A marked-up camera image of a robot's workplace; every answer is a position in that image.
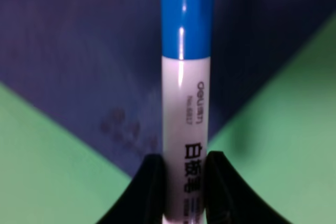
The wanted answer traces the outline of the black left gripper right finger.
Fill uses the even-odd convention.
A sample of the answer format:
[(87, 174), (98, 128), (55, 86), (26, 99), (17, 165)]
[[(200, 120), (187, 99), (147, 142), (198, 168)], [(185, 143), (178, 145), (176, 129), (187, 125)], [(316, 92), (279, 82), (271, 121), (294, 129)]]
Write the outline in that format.
[(206, 158), (206, 220), (223, 224), (286, 224), (239, 175), (223, 152)]

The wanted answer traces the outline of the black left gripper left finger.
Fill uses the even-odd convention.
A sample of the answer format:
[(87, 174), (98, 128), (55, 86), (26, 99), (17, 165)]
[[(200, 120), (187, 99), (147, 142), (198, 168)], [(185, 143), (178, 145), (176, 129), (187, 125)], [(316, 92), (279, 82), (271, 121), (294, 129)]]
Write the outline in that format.
[(98, 223), (162, 223), (165, 194), (164, 160), (159, 154), (149, 154), (126, 190)]

